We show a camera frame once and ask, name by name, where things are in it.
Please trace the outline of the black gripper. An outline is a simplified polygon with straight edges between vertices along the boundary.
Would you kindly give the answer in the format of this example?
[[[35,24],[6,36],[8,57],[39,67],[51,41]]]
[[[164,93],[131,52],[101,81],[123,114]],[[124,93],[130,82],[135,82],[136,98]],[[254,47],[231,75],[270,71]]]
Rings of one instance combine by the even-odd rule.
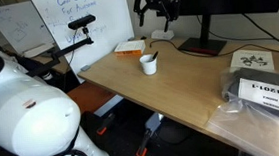
[[[170,21],[177,20],[181,0],[145,0],[150,10],[157,10],[166,18],[164,32],[168,31]],[[139,26],[143,26],[145,18],[145,8],[141,8],[142,0],[134,0],[133,11],[139,16]]]

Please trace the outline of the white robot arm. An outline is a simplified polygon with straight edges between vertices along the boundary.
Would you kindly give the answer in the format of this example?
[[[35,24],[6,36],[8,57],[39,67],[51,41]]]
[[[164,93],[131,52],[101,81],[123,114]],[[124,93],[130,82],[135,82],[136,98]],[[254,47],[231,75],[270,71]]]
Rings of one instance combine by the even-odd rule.
[[[82,128],[95,115],[19,68],[0,56],[0,147],[16,156],[109,156]]]

